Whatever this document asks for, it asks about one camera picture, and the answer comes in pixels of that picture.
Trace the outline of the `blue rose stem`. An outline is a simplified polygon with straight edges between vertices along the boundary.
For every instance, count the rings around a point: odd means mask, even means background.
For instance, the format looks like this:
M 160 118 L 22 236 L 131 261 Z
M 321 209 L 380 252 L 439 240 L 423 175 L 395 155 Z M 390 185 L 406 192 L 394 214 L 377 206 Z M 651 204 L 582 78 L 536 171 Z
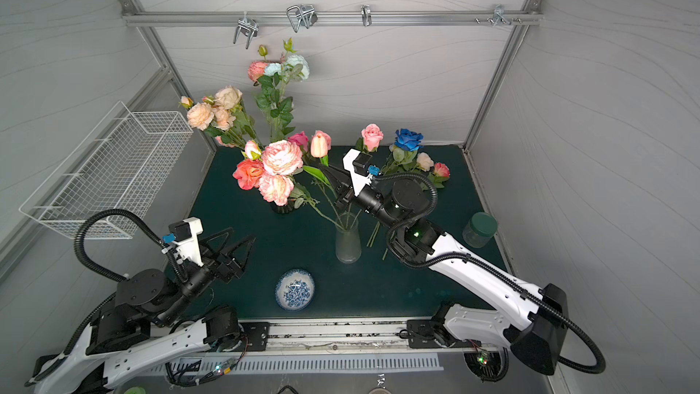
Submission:
M 389 146 L 389 155 L 382 173 L 402 173 L 403 171 L 417 171 L 419 164 L 417 157 L 424 136 L 421 133 L 400 129 L 396 131 L 394 143 Z

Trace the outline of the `peach pink peony spray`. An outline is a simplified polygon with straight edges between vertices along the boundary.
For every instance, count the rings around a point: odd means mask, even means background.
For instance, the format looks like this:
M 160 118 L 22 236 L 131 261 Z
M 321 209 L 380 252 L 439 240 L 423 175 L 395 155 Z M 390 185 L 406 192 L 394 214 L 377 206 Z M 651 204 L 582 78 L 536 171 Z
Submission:
M 255 120 L 245 107 L 244 93 L 236 87 L 227 86 L 200 101 L 181 96 L 180 106 L 186 111 L 188 125 L 219 146 L 243 149 L 251 140 L 262 144 Z

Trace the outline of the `red pink rose stem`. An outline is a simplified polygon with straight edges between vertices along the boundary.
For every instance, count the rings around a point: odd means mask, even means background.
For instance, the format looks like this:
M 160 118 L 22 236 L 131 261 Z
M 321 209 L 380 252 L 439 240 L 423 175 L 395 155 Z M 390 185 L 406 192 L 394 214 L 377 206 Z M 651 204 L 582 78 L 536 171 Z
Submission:
M 436 163 L 428 175 L 430 182 L 437 188 L 443 188 L 450 179 L 450 168 L 444 163 Z

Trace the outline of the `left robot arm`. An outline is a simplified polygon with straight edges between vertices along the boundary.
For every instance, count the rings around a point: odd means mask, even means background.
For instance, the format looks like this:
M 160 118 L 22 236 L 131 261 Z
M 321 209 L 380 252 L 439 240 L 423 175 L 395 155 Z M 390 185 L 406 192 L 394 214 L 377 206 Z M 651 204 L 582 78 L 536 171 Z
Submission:
M 126 277 L 92 260 L 85 248 L 88 232 L 113 216 L 132 222 L 155 243 L 175 277 L 154 268 Z M 115 282 L 116 290 L 81 321 L 61 352 L 36 360 L 26 387 L 36 393 L 109 393 L 160 364 L 244 345 L 247 337 L 234 308 L 217 306 L 198 318 L 185 314 L 213 283 L 242 277 L 248 261 L 235 255 L 249 255 L 256 238 L 234 243 L 231 228 L 204 239 L 201 233 L 198 218 L 171 224 L 164 236 L 124 209 L 87 218 L 76 232 L 74 254 L 82 266 Z

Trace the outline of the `clear ribbed glass vase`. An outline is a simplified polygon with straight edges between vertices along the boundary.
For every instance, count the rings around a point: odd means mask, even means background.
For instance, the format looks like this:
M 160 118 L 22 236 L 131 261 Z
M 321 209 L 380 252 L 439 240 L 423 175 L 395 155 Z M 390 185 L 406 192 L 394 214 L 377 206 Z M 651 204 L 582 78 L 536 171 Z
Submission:
M 357 217 L 350 212 L 341 213 L 335 229 L 335 256 L 344 264 L 357 262 L 362 255 Z

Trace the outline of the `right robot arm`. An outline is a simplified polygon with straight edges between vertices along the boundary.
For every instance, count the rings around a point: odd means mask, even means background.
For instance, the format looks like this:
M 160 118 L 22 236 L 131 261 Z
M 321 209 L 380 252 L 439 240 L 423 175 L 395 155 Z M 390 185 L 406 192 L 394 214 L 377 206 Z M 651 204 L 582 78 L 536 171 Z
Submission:
M 324 164 L 315 169 L 334 189 L 338 204 L 356 205 L 386 226 L 386 247 L 401 264 L 444 275 L 490 305 L 476 312 L 443 306 L 433 318 L 435 340 L 443 347 L 485 342 L 545 376 L 560 365 L 586 374 L 605 371 L 603 352 L 568 316 L 561 288 L 539 287 L 503 271 L 429 220 L 439 196 L 428 176 L 382 174 L 364 154 L 346 169 Z

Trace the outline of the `small pink rose spray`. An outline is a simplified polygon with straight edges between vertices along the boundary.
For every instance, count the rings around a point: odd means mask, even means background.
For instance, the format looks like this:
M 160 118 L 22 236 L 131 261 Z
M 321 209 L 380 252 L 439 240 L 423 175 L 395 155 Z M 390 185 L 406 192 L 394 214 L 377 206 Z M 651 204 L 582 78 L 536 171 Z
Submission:
M 429 173 L 435 165 L 435 162 L 430 158 L 428 153 L 421 152 L 416 158 L 417 169 Z

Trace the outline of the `pink tulip stem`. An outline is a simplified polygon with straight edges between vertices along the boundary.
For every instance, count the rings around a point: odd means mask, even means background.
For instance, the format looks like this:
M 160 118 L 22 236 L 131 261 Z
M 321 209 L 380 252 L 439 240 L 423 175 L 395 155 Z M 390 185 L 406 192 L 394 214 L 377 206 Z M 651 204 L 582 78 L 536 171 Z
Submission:
M 311 184 L 316 187 L 317 191 L 321 193 L 322 197 L 331 206 L 333 215 L 328 215 L 321 210 L 319 200 L 313 197 L 306 187 L 302 188 L 304 204 L 309 205 L 324 220 L 332 222 L 335 229 L 347 233 L 354 222 L 353 215 L 347 216 L 341 211 L 340 206 L 337 205 L 337 200 L 339 199 L 337 188 L 332 186 L 331 176 L 325 175 L 323 172 L 323 169 L 330 168 L 328 157 L 330 150 L 330 136 L 325 132 L 317 131 L 308 144 L 308 151 L 304 155 L 302 170 L 311 177 Z

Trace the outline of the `dark red glass vase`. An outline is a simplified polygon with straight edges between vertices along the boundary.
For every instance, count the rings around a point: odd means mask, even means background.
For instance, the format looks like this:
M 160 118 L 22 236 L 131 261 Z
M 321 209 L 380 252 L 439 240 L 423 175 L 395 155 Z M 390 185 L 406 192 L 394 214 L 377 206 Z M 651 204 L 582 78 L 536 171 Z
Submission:
M 270 206 L 272 211 L 278 215 L 288 215 L 288 213 L 293 213 L 296 210 L 295 198 L 289 198 L 287 203 L 284 205 L 279 205 L 276 202 L 270 202 Z

